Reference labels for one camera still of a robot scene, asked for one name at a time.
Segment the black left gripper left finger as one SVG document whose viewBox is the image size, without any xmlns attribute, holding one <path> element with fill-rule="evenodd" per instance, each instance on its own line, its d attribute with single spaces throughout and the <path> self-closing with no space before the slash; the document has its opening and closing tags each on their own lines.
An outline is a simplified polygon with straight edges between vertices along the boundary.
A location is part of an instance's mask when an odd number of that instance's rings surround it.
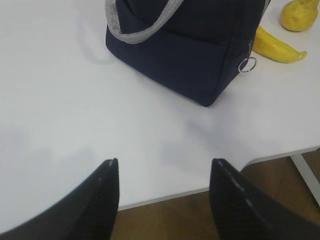
<svg viewBox="0 0 320 240">
<path fill-rule="evenodd" d="M 85 181 L 36 217 L 0 235 L 2 240 L 108 240 L 120 199 L 119 164 L 105 160 Z"/>
</svg>

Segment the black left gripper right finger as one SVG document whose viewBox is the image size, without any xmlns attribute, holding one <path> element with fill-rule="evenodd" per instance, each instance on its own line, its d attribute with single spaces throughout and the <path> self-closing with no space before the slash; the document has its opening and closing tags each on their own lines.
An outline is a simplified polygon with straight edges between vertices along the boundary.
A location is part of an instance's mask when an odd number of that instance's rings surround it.
<svg viewBox="0 0 320 240">
<path fill-rule="evenodd" d="M 209 202 L 221 240 L 318 240 L 320 227 L 260 191 L 227 160 L 211 163 Z"/>
</svg>

